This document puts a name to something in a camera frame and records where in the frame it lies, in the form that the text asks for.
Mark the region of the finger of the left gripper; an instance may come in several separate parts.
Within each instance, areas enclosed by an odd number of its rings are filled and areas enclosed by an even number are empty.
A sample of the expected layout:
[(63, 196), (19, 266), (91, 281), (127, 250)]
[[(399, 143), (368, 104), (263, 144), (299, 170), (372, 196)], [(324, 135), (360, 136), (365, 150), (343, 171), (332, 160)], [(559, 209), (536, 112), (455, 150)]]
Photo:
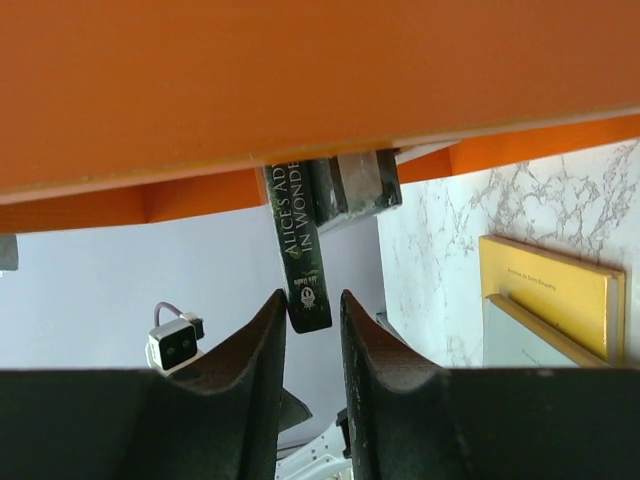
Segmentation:
[(311, 419), (309, 407), (286, 389), (282, 390), (279, 410), (279, 432), (282, 433)]

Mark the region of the yellow thin book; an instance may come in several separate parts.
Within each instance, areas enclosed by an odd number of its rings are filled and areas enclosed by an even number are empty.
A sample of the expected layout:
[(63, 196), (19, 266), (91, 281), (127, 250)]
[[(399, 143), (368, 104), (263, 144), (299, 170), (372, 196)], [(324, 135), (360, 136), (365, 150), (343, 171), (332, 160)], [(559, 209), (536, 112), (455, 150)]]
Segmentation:
[(495, 235), (478, 247), (483, 296), (501, 294), (607, 363), (623, 363), (623, 271)]

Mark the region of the grey thin booklet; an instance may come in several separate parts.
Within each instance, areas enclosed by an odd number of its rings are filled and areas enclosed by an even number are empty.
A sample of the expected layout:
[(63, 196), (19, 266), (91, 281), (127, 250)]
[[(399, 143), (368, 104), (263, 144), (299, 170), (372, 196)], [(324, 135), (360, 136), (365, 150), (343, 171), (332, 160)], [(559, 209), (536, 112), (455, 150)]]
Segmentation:
[(483, 299), (486, 368), (608, 368), (609, 364), (500, 294)]

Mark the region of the black hardcover book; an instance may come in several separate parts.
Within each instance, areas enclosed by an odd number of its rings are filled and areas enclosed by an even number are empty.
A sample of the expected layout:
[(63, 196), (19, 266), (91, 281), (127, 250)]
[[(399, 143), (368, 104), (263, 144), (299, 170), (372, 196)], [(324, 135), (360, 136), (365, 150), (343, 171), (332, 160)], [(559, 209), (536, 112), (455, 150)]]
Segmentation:
[(306, 162), (318, 230), (326, 234), (402, 204), (395, 151), (341, 154)]

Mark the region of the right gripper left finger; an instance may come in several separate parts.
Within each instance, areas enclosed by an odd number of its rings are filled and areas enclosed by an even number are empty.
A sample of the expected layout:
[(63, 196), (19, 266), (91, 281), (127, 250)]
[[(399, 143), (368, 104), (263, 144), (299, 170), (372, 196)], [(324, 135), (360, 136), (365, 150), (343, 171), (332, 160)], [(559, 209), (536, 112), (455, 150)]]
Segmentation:
[(283, 390), (286, 298), (202, 357), (153, 370), (1, 375), (5, 479), (270, 479)]

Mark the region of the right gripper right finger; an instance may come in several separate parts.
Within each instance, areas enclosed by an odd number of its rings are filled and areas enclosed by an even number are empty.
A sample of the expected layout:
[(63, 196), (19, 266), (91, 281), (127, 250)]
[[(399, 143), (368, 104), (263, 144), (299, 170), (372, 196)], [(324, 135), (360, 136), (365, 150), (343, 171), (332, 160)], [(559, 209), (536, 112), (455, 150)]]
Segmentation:
[(635, 479), (635, 369), (448, 369), (341, 296), (358, 479)]

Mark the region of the green Alice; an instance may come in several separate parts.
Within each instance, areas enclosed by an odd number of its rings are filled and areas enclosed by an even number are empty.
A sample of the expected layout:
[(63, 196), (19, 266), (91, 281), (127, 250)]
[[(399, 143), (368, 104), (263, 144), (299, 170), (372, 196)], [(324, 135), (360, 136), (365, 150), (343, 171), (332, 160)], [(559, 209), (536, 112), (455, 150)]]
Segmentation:
[(264, 168), (286, 279), (288, 314), (294, 331), (306, 334), (332, 326), (309, 172), (302, 162)]

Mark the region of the orange wooden shelf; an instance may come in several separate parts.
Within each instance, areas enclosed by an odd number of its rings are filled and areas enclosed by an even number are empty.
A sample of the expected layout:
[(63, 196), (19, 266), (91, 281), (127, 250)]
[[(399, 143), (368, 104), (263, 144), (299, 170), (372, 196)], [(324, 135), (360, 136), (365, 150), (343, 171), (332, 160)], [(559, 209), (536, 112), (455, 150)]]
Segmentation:
[(403, 182), (639, 133), (635, 1), (5, 1), (1, 229), (257, 206), (270, 163), (443, 142)]

